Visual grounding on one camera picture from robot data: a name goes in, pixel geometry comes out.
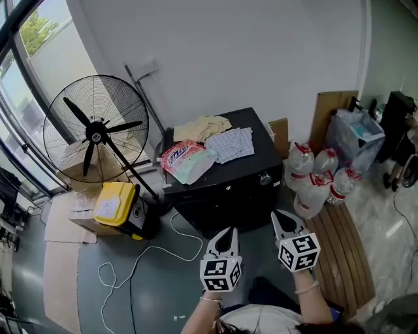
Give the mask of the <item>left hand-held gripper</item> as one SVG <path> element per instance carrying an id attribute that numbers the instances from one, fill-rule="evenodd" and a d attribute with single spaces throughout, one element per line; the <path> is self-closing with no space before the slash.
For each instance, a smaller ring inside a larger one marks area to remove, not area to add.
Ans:
<path id="1" fill-rule="evenodd" d="M 199 274 L 207 292 L 234 290 L 242 275 L 242 257 L 238 252 L 238 230 L 234 227 L 220 231 L 209 241 L 206 253 L 224 259 L 201 260 Z"/>

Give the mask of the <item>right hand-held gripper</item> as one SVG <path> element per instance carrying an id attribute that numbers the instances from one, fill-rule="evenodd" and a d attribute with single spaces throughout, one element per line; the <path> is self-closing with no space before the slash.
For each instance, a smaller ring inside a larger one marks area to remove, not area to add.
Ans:
<path id="1" fill-rule="evenodd" d="M 315 267 L 321 252 L 316 234 L 306 234 L 307 229 L 302 219 L 294 213 L 272 211 L 270 218 L 281 264 L 290 272 Z"/>

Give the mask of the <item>black washing machine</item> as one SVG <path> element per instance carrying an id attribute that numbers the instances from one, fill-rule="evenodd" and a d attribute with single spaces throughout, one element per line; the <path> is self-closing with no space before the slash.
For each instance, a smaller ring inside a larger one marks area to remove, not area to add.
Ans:
<path id="1" fill-rule="evenodd" d="M 183 185 L 165 173 L 166 199 L 206 239 L 230 226 L 248 232 L 270 224 L 283 172 L 282 159 L 253 108 L 223 116 L 233 128 L 251 127 L 254 155 L 215 163 L 191 185 Z M 259 176 L 264 172 L 272 181 L 261 186 Z"/>

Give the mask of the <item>person's right forearm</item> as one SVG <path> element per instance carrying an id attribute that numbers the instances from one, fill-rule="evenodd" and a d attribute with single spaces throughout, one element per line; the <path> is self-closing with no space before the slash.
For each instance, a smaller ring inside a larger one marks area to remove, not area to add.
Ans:
<path id="1" fill-rule="evenodd" d="M 332 315 L 330 309 L 318 287 L 318 282 L 310 271 L 294 272 L 293 279 L 302 322 L 306 324 L 331 323 Z"/>

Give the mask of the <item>wooden slatted board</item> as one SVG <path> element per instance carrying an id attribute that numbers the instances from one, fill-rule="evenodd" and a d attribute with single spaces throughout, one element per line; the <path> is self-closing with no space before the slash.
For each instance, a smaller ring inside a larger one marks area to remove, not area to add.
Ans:
<path id="1" fill-rule="evenodd" d="M 376 296 L 357 227 L 345 204 L 325 204 L 304 223 L 321 246 L 314 267 L 319 287 L 325 299 L 344 309 L 342 318 L 349 320 Z"/>

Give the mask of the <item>person's white shirt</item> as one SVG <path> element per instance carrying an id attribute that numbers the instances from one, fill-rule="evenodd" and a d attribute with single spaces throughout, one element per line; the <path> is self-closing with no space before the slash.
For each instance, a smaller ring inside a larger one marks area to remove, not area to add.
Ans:
<path id="1" fill-rule="evenodd" d="M 302 320 L 301 315 L 289 309 L 256 304 L 228 311 L 220 319 L 251 334 L 300 334 L 297 326 Z"/>

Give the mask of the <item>blue and black box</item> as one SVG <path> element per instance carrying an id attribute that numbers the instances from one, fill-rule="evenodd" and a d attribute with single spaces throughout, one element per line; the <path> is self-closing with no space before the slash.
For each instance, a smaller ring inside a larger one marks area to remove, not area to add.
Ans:
<path id="1" fill-rule="evenodd" d="M 332 321 L 341 322 L 345 309 L 342 306 L 337 305 L 327 299 L 326 299 L 326 302 L 332 315 Z"/>

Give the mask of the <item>checked cloth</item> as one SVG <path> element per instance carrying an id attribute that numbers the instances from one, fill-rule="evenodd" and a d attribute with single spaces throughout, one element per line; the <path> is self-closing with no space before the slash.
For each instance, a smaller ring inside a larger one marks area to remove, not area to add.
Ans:
<path id="1" fill-rule="evenodd" d="M 236 128 L 209 137 L 205 148 L 215 153 L 218 164 L 255 154 L 252 142 L 252 129 Z"/>

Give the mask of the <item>black bin with yellow lid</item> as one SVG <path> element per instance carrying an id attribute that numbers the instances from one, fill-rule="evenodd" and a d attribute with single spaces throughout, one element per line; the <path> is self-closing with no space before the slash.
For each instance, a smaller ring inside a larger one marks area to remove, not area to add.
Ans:
<path id="1" fill-rule="evenodd" d="M 103 184 L 94 218 L 137 240 L 153 239 L 160 223 L 155 206 L 141 197 L 140 186 L 124 182 Z"/>

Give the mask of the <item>large leaning cardboard sheet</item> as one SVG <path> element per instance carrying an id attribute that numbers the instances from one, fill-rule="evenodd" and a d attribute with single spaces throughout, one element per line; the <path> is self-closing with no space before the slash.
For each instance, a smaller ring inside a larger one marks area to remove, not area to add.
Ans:
<path id="1" fill-rule="evenodd" d="M 358 96 L 358 91 L 329 91 L 318 93 L 309 139 L 314 155 L 317 155 L 322 150 L 333 111 L 337 109 L 348 109 L 351 98 L 357 98 Z"/>

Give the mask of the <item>beige cloth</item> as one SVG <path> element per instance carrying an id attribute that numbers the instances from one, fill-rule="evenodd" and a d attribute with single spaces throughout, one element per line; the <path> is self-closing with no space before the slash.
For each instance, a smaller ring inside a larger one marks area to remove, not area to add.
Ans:
<path id="1" fill-rule="evenodd" d="M 230 121 L 222 116 L 200 116 L 196 121 L 175 126 L 173 141 L 192 140 L 204 143 L 207 138 L 232 128 Z"/>

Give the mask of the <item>black cabinet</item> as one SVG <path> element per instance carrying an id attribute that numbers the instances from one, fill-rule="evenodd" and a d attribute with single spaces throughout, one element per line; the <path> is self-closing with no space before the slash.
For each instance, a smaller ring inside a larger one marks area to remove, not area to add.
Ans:
<path id="1" fill-rule="evenodd" d="M 406 122 L 416 113 L 417 105 L 412 97 L 401 91 L 392 91 L 385 105 L 380 127 L 385 134 L 385 140 L 376 157 L 379 163 L 392 158 L 400 149 L 402 141 L 410 127 Z"/>

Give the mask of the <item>large beige box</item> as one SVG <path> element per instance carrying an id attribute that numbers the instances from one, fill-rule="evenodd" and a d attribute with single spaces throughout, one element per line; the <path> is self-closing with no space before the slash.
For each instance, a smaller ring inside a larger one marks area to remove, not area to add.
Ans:
<path id="1" fill-rule="evenodd" d="M 121 162 L 103 144 L 96 145 L 86 176 L 83 175 L 84 159 L 89 142 L 73 143 L 58 159 L 62 175 L 68 178 L 74 190 L 101 187 L 105 182 L 129 182 Z"/>

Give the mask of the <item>dark hanging garment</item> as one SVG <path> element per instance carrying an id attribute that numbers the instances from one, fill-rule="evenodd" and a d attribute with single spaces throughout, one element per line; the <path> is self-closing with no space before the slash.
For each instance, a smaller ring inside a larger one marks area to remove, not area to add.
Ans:
<path id="1" fill-rule="evenodd" d="M 16 204 L 21 184 L 13 173 L 0 167 L 0 200 L 6 207 L 13 207 Z"/>

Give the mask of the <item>black-framed window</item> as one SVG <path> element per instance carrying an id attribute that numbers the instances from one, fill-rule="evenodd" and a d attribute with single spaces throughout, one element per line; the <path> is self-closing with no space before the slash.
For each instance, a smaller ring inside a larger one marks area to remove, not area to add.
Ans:
<path id="1" fill-rule="evenodd" d="M 45 113 L 73 81 L 96 73 L 71 0 L 0 0 L 0 166 L 38 199 L 65 192 L 44 147 Z"/>

